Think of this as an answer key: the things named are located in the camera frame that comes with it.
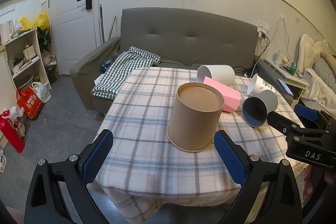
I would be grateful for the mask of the person right hand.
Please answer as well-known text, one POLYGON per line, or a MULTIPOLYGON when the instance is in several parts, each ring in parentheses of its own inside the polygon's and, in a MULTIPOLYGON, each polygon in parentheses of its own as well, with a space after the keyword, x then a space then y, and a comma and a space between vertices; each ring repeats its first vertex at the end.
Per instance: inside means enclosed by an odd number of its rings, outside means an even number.
MULTIPOLYGON (((305 201, 312 193, 313 193, 313 184, 311 182, 311 173, 312 173, 312 165, 308 165, 305 168, 303 180, 304 180, 304 190, 303 190, 303 200, 305 201)), ((326 171, 324 175, 325 182, 333 186, 335 184, 335 173, 326 171)))

